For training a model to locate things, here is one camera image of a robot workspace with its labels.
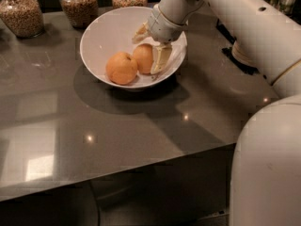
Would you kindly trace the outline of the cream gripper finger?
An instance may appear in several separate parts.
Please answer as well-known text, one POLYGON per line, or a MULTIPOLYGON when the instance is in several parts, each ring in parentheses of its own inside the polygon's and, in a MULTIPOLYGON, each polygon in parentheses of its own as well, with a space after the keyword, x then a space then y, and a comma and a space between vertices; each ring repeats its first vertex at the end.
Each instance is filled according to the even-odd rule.
POLYGON ((172 45, 170 43, 160 43, 152 48, 153 64, 150 69, 151 74, 160 73, 170 58, 172 45))
POLYGON ((145 38, 150 36, 148 23, 143 23, 135 32, 132 37, 132 43, 138 44, 143 41, 145 38))

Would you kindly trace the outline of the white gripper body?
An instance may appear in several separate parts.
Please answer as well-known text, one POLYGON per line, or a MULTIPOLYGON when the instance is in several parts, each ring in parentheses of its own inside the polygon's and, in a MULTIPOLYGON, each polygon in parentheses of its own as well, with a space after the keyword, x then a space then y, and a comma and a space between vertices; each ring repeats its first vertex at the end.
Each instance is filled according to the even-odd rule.
POLYGON ((158 7, 152 9, 147 20, 147 26, 150 36, 161 43, 170 43, 177 40, 184 30, 184 24, 174 24, 166 18, 158 7))

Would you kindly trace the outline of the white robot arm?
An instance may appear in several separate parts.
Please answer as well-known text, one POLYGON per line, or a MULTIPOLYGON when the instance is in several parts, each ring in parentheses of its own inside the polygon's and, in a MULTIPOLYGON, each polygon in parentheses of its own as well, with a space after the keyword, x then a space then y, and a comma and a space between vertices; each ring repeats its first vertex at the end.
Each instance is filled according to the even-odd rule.
POLYGON ((277 92, 234 152, 230 226, 301 226, 301 28, 263 0, 161 0, 133 37, 176 40, 207 4, 277 92))

